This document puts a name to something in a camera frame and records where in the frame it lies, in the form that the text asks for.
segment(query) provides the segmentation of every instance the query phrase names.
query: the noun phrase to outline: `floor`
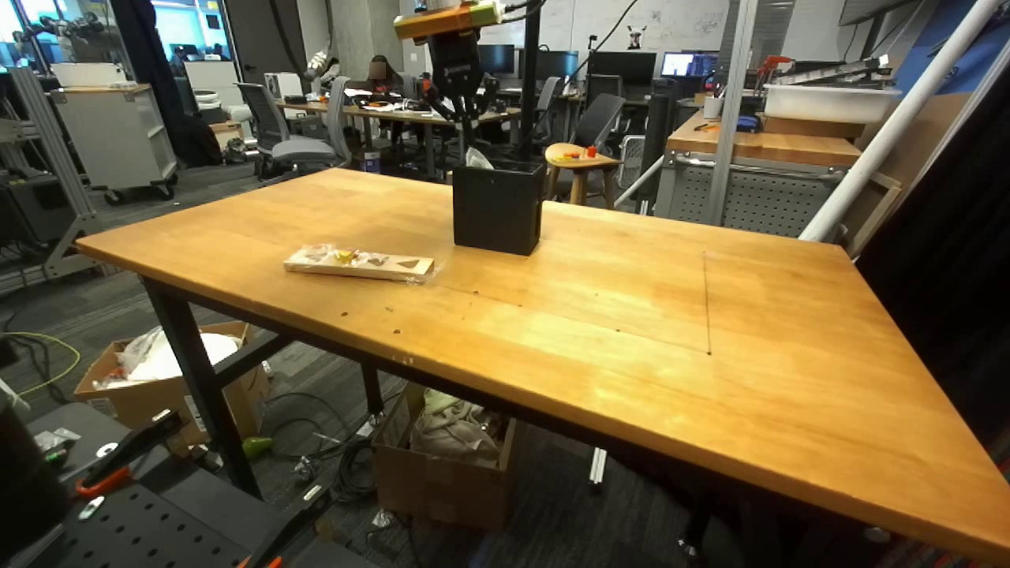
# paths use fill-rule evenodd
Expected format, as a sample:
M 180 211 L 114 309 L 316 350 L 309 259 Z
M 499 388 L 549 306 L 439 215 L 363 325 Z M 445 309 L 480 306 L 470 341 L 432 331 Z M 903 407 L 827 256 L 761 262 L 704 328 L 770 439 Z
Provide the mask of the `floor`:
M 95 211 L 104 227 L 117 227 L 246 189 L 259 189 L 249 164 L 196 167 L 180 170 L 177 199 L 170 202 L 152 196 L 126 205 L 104 205 L 104 199 L 95 196 Z M 57 341 L 51 344 L 51 360 L 41 372 L 32 369 L 25 353 L 16 366 L 0 369 L 13 391 L 32 391 L 28 417 L 38 417 L 57 404 L 54 398 L 73 391 L 88 360 L 114 338 L 148 331 L 155 316 L 133 275 L 76 275 L 0 297 L 0 325 L 6 331 Z M 57 382 L 60 394 L 38 388 L 41 376 L 57 376 L 63 369 L 66 376 Z M 271 357 L 268 369 L 271 398 L 259 407 L 259 429 L 262 435 L 275 435 L 275 454 L 256 464 L 256 476 L 265 502 L 287 508 L 303 489 L 294 473 L 294 458 L 287 454 L 309 454 L 316 448 L 316 432 L 350 439 L 366 420 L 366 407 L 360 369 L 350 360 L 294 344 Z M 382 385 L 388 398 L 401 388 L 391 376 Z M 376 527 L 379 505 L 376 495 L 366 492 L 369 454 L 363 454 L 357 470 L 350 470 L 354 489 L 344 486 L 347 499 L 338 499 L 325 514 L 331 527 L 328 536 L 382 568 L 685 565 L 675 549 L 675 536 L 685 527 L 685 508 L 615 461 L 609 461 L 606 486 L 593 492 L 587 486 L 587 458 L 590 448 L 581 442 L 521 426 L 508 527 L 499 533 L 477 533 L 423 521 Z M 341 451 L 322 454 L 316 461 L 316 483 L 331 486 L 338 461 Z M 742 565 L 729 530 L 720 524 L 707 533 L 704 555 L 707 565 Z

